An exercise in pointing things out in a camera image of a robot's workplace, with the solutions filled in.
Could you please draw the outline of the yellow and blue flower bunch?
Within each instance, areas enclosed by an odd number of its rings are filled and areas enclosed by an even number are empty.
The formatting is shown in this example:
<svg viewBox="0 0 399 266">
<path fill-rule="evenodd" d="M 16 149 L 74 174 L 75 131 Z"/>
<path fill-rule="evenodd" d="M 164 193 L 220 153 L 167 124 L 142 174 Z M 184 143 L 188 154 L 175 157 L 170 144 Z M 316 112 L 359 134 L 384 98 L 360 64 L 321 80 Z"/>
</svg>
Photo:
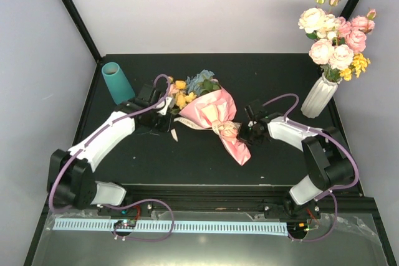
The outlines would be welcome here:
<svg viewBox="0 0 399 266">
<path fill-rule="evenodd" d="M 188 104 L 197 98 L 221 89 L 221 85 L 210 70 L 202 70 L 200 73 L 186 80 L 175 80 L 169 77 L 171 83 L 168 96 L 172 98 L 169 112 L 177 115 Z"/>
</svg>

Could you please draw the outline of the pink wrapping paper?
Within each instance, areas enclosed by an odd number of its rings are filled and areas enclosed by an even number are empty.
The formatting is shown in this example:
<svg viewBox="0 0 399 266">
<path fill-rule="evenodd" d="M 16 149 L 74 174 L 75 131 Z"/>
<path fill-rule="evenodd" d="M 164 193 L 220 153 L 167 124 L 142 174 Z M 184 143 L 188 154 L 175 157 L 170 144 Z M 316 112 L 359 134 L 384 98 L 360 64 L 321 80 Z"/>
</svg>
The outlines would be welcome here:
<svg viewBox="0 0 399 266">
<path fill-rule="evenodd" d="M 234 121 L 235 116 L 235 102 L 232 96 L 221 88 L 188 104 L 174 121 L 194 130 L 213 131 L 226 151 L 242 166 L 251 158 L 251 154 L 246 144 L 237 139 L 240 124 Z"/>
</svg>

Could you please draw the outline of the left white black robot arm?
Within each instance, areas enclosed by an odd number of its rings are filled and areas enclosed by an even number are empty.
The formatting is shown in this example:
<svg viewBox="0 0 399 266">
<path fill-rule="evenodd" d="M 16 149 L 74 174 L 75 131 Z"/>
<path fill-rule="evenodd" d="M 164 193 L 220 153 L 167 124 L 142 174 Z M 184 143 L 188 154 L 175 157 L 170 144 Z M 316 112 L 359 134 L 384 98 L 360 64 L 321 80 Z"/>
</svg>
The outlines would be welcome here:
<svg viewBox="0 0 399 266">
<path fill-rule="evenodd" d="M 86 209 L 89 206 L 112 206 L 121 216 L 133 211 L 134 201 L 126 189 L 117 183 L 95 178 L 96 169 L 106 155 L 137 128 L 168 131 L 173 101 L 151 85 L 145 85 L 139 95 L 119 103 L 106 121 L 86 139 L 69 148 L 58 149 L 50 157 L 49 207 L 57 211 L 54 201 L 67 208 Z"/>
</svg>

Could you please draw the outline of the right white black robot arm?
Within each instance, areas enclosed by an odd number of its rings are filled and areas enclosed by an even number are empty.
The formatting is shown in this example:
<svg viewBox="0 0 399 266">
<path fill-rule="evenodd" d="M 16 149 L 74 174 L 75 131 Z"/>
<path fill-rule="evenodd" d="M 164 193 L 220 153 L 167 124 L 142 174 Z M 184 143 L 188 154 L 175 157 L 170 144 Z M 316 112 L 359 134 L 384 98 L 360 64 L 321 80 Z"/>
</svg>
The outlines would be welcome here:
<svg viewBox="0 0 399 266">
<path fill-rule="evenodd" d="M 356 162 L 336 128 L 313 128 L 275 113 L 254 117 L 238 130 L 238 139 L 247 145 L 262 142 L 264 138 L 285 142 L 304 155 L 307 175 L 282 200 L 288 217 L 297 218 L 305 212 L 308 202 L 322 199 L 334 189 L 351 188 L 358 182 Z"/>
</svg>

